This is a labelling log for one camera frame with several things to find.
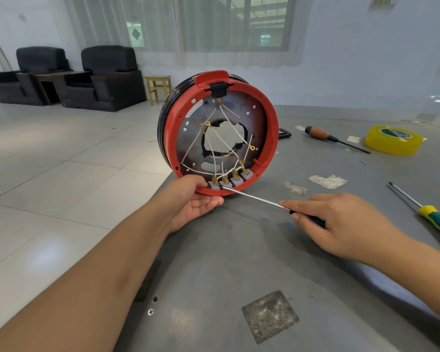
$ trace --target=tape residue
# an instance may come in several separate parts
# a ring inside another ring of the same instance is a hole
[[[347,180],[335,175],[327,178],[323,178],[322,176],[311,176],[308,179],[310,179],[313,183],[324,186],[326,189],[337,189],[347,183]]]
[[[292,184],[291,182],[285,182],[283,183],[284,188],[287,188],[288,190],[290,190],[290,192],[299,195],[299,196],[303,196],[304,194],[306,194],[308,192],[308,189],[304,188],[303,186],[296,186],[294,184]]]
[[[360,143],[361,139],[362,138],[360,138],[360,137],[354,137],[354,136],[350,135],[349,138],[347,138],[347,142]]]

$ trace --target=wooden stool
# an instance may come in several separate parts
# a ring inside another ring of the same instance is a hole
[[[157,100],[158,103],[157,88],[163,88],[163,92],[165,94],[165,100],[168,98],[168,95],[171,93],[171,91],[173,91],[173,88],[171,87],[171,76],[150,75],[150,76],[145,76],[145,81],[147,82],[148,96],[150,98],[150,105],[152,106],[153,106],[152,92],[155,93],[155,100]]]

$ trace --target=left hand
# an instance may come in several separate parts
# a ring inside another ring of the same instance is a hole
[[[210,197],[195,192],[196,187],[205,188],[206,186],[207,183],[203,177],[188,175],[173,180],[160,193],[162,196],[166,195],[165,199],[175,206],[169,225],[170,233],[223,204],[224,200],[220,196]]]

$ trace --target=green and yellow screwdriver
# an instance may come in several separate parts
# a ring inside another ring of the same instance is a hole
[[[428,219],[430,223],[434,225],[437,228],[437,230],[440,231],[440,213],[437,211],[435,207],[431,205],[422,206],[420,203],[418,203],[416,200],[411,198],[408,194],[406,194],[404,191],[402,191],[392,182],[389,182],[389,185],[391,185],[391,187],[395,188],[397,191],[399,191],[401,194],[403,194],[405,197],[407,197],[409,200],[415,203],[419,207],[418,210],[419,215]]]

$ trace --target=forearm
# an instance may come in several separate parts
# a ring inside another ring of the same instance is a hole
[[[371,264],[440,315],[440,252],[407,237]]]
[[[168,234],[169,211],[155,197],[123,220],[1,328],[0,351],[111,351]]]

